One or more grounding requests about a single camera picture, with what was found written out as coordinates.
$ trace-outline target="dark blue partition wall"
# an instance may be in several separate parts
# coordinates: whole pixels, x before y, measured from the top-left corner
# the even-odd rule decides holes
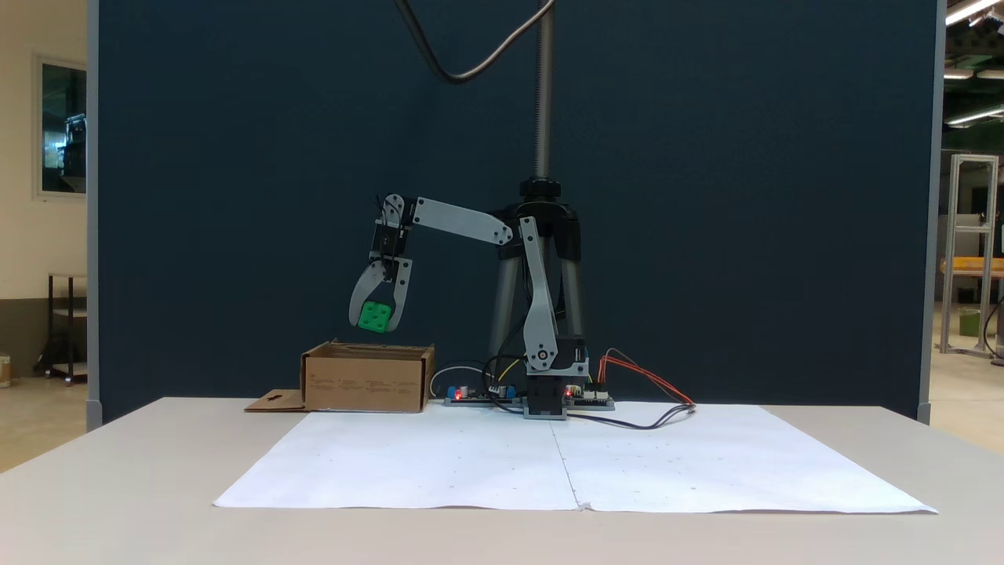
[[[533,7],[416,4],[457,70]],[[915,415],[936,18],[934,0],[559,1],[553,174],[584,226],[592,356],[619,347],[699,401]],[[375,193],[518,199],[533,53],[530,34],[447,86],[391,0],[101,0],[105,420],[295,386],[334,337],[484,358],[486,244],[414,233],[394,334],[345,311]]]

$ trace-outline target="window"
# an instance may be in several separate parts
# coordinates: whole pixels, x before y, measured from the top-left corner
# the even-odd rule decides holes
[[[80,197],[87,178],[87,71],[35,57],[35,195]]]

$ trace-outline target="green block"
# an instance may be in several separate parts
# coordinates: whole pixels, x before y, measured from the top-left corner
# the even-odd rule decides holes
[[[391,305],[366,301],[359,315],[359,328],[383,334],[391,321]]]

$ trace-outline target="white wire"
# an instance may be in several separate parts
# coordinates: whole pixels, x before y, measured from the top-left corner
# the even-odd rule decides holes
[[[430,398],[435,398],[436,397],[436,393],[433,392],[433,383],[436,382],[436,377],[442,375],[443,373],[445,373],[447,371],[453,371],[454,369],[467,369],[468,371],[475,371],[479,375],[484,372],[484,368],[478,369],[477,367],[468,367],[467,365],[455,365],[453,367],[447,367],[446,369],[440,369],[439,371],[436,371],[436,374],[433,375],[433,378],[429,380],[429,397]]]
[[[460,74],[453,74],[443,68],[443,65],[440,64],[439,59],[436,58],[436,54],[433,52],[432,45],[429,44],[429,39],[426,38],[426,33],[422,30],[422,24],[419,23],[419,19],[416,17],[415,12],[412,10],[412,6],[408,0],[397,0],[397,4],[398,10],[400,10],[401,15],[405,17],[405,23],[408,24],[408,28],[412,32],[412,37],[419,46],[419,51],[422,53],[422,56],[425,57],[429,66],[432,67],[433,71],[447,82],[452,84],[462,84],[476,77],[478,74],[481,74],[483,70],[491,66],[492,63],[494,63],[495,60],[509,48],[509,45],[511,45],[513,41],[519,39],[519,37],[523,35],[526,30],[530,29],[533,24],[540,21],[540,19],[554,7],[554,1],[555,0],[548,0],[543,6],[540,6],[537,13],[533,14],[533,17],[526,20],[523,25],[517,27],[516,31],[513,31],[509,37],[506,37],[505,41],[496,47],[492,54],[488,55],[488,58],[478,63],[477,66],[471,68],[470,70],[461,72]]]

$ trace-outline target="yellow wire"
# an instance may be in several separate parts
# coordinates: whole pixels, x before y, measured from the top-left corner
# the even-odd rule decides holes
[[[512,369],[513,367],[515,367],[520,361],[522,361],[522,359],[517,359],[517,360],[515,360],[515,361],[512,362],[512,365],[509,365],[508,367],[506,367],[505,371],[502,371],[502,374],[499,375],[499,382],[502,382],[502,379],[505,378],[506,374],[509,372],[509,369]]]

